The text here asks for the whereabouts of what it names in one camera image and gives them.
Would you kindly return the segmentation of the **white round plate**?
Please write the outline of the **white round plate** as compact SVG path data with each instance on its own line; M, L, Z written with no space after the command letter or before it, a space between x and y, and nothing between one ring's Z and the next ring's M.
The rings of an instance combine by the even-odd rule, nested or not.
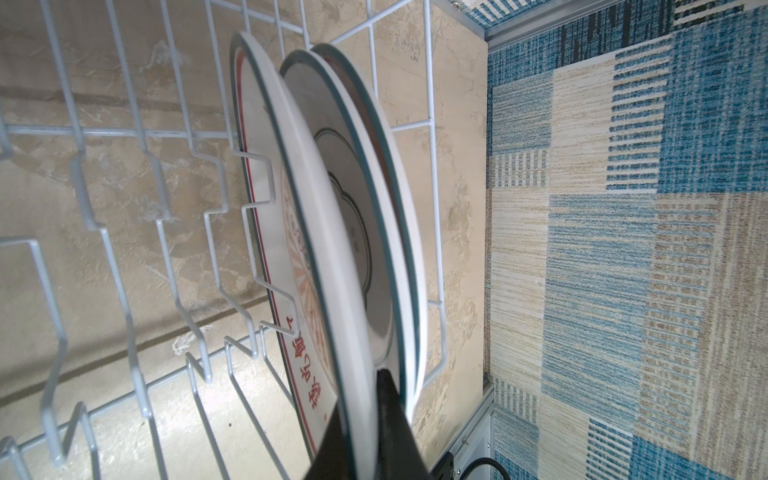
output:
M413 310L415 379L412 399L406 404L406 416L412 420L425 386L429 313L422 239L407 174L384 109L366 86L358 69L344 53L329 43L320 43L312 51L336 72L353 100L376 151L396 215Z
M396 215L353 100L312 48L290 53L279 73L319 150L342 215L362 291L372 362L392 374L406 414L415 379L415 337Z
M229 63L259 260L308 454L313 461L338 407L351 479L371 479L375 375L356 268L325 165L283 77L251 34L232 37Z

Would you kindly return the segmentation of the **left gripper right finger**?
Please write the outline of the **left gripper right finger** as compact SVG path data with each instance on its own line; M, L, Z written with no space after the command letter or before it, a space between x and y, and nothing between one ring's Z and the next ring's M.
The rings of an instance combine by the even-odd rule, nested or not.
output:
M376 378L378 454L376 479L429 479L389 370Z

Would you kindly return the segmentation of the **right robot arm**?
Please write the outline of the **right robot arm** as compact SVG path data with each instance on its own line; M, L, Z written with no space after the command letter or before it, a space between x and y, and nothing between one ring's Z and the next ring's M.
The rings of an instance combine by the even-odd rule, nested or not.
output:
M494 474L498 474L503 480L510 480L509 472L500 462L490 457L479 457L472 460L462 469L457 469L455 456L451 452L444 453L442 457L430 470L430 478L438 480L449 479L484 479L484 476L477 474L477 471L486 469L486 475L489 479Z

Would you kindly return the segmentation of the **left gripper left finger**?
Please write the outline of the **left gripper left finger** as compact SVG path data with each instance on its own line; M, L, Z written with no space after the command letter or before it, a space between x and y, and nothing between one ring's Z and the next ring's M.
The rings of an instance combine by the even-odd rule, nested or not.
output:
M349 452L338 407L333 410L322 444L304 479L351 479Z

